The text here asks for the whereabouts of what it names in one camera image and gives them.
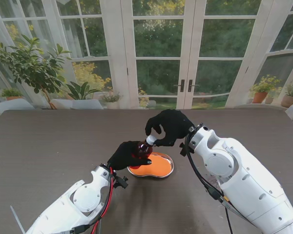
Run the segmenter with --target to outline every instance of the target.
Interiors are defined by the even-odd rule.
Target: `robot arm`
[[[107,186],[127,186],[125,177],[121,179],[115,173],[112,175],[103,164],[97,166],[91,174],[91,183],[85,184],[83,180],[76,182],[42,212],[26,234],[78,234],[89,228],[106,205],[106,197],[102,197],[101,189]]]
[[[293,207],[282,186],[239,141],[199,125],[189,147],[244,218],[265,234],[293,234]]]

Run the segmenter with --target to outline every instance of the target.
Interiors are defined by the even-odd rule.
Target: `bottle cap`
[[[149,144],[149,145],[154,145],[154,142],[156,141],[156,137],[152,136],[152,135],[149,135],[147,138],[146,138],[146,142]]]

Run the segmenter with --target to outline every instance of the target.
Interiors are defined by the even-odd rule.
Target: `metal tray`
[[[155,178],[166,178],[166,177],[168,177],[168,176],[173,172],[173,170],[174,170],[174,162],[173,162],[173,160],[171,159],[171,157],[169,157],[168,155],[162,154],[162,153],[158,153],[158,152],[153,152],[153,153],[151,153],[151,154],[152,154],[153,156],[162,157],[162,158],[164,158],[165,160],[167,160],[167,161],[169,162],[169,164],[170,164],[170,166],[171,166],[171,171],[170,171],[167,175],[165,175],[165,176],[156,176],[156,175],[136,175],[136,174],[134,174],[134,173],[130,170],[129,167],[127,167],[128,170],[129,170],[129,172],[130,172],[132,175],[136,176],[136,177],[145,177],[145,176],[151,176],[151,177],[155,177]]]

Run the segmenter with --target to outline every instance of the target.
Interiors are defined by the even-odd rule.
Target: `red bottle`
[[[132,156],[136,157],[136,158],[148,158],[150,156],[150,154],[153,152],[153,145],[156,140],[157,139],[154,136],[149,135],[146,138],[146,140],[140,141],[138,143],[137,150],[136,150],[135,154],[133,154]],[[130,167],[130,168],[138,169],[139,167],[140,166],[135,166],[135,167]]]

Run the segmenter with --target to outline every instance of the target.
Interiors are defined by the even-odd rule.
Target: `tabletop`
[[[279,180],[293,205],[293,123],[274,109],[184,110],[195,124],[204,122],[220,137],[239,140]],[[21,234],[10,210],[25,231],[53,201],[90,171],[106,163],[119,144],[146,138],[147,120],[156,110],[6,111],[0,117],[0,233]],[[173,147],[175,164],[165,179],[136,178],[127,170],[129,186],[117,188],[102,219],[102,234],[228,234],[224,208],[195,177],[187,158]],[[199,156],[194,157],[203,175]],[[236,234],[260,234],[230,214]]]

